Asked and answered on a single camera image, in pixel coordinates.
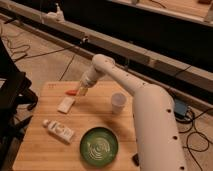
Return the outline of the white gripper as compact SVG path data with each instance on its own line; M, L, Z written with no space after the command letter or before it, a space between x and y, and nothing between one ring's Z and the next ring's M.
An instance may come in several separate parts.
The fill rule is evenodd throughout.
M76 91L79 96L85 96L88 92L88 88L93 87L99 78L101 73L98 72L93 66L91 66L81 77L81 84L79 83L76 87Z

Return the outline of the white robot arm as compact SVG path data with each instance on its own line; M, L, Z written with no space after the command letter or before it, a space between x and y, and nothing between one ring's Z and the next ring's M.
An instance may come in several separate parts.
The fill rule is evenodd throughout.
M77 88L93 87L109 75L132 97L140 171L188 171L174 115L174 100L159 85L148 83L116 66L103 54L92 58Z

